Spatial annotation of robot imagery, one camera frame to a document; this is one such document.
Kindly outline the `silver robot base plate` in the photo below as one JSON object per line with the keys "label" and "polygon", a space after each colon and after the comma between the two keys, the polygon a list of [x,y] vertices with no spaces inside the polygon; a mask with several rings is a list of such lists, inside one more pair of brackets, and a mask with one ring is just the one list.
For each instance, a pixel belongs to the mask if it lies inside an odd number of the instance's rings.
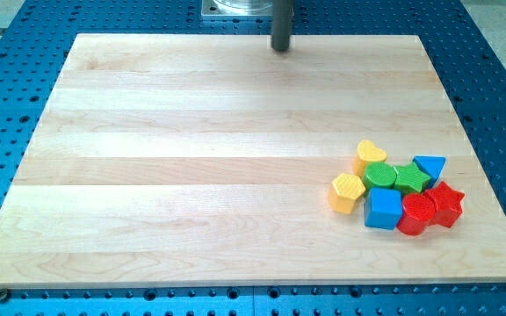
{"label": "silver robot base plate", "polygon": [[276,4],[289,4],[291,1],[278,0],[201,0],[200,13],[202,18],[254,18],[269,17],[276,11]]}

